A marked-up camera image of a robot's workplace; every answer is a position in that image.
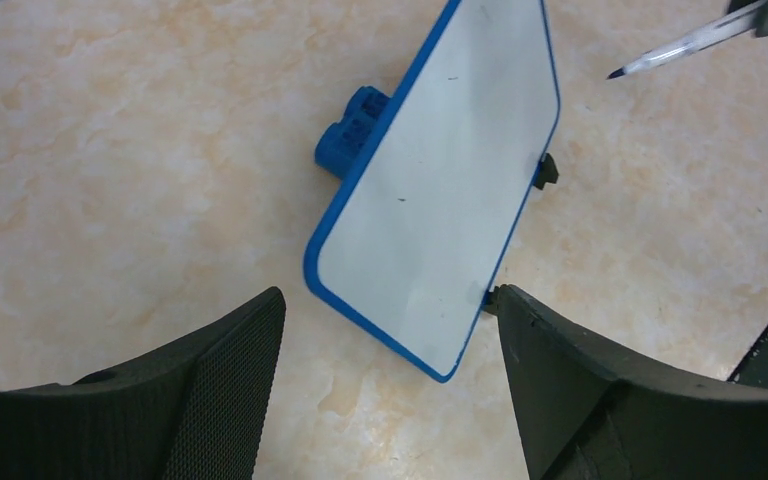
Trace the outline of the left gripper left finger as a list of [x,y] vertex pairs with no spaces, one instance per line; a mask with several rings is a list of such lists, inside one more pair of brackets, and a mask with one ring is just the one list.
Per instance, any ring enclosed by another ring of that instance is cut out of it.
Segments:
[[223,318],[70,385],[0,391],[0,479],[249,479],[286,304]]

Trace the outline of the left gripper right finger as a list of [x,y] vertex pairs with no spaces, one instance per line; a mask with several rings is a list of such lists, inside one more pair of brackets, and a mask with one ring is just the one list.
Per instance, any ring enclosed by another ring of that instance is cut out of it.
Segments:
[[657,361],[513,285],[493,292],[533,479],[768,479],[768,389]]

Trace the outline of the white whiteboard marker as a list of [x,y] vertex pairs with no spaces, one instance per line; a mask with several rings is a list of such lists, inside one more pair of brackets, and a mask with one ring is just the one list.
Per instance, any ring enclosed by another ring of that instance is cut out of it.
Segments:
[[752,30],[755,18],[764,4],[765,1],[748,4],[720,19],[686,33],[671,43],[656,47],[611,72],[607,79],[616,79],[660,67]]

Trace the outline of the blue framed whiteboard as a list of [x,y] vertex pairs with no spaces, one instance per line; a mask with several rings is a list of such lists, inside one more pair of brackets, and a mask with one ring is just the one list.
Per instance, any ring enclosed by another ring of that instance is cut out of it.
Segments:
[[448,381],[559,114],[543,2],[446,3],[313,231],[308,289]]

